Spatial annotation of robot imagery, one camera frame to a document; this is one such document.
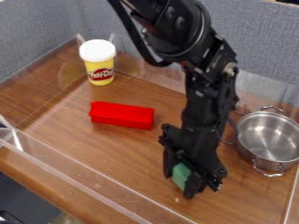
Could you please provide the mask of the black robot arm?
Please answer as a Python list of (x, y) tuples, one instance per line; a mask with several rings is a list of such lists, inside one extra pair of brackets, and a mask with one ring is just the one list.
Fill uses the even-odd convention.
[(217, 149), (239, 101), (237, 54), (201, 0), (107, 1), (147, 63), (178, 63), (186, 73), (182, 127), (166, 123), (159, 142), (163, 174), (190, 199), (207, 187), (218, 191), (229, 174)]

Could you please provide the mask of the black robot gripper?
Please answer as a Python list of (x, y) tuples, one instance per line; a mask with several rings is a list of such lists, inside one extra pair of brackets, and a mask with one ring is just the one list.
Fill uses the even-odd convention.
[(162, 130), (159, 143), (163, 146), (165, 177), (169, 179), (174, 175), (174, 167), (185, 163), (191, 170), (191, 175), (185, 184), (183, 197), (190, 200), (207, 186), (217, 192), (229, 175), (217, 152), (225, 125), (179, 129), (166, 123)]

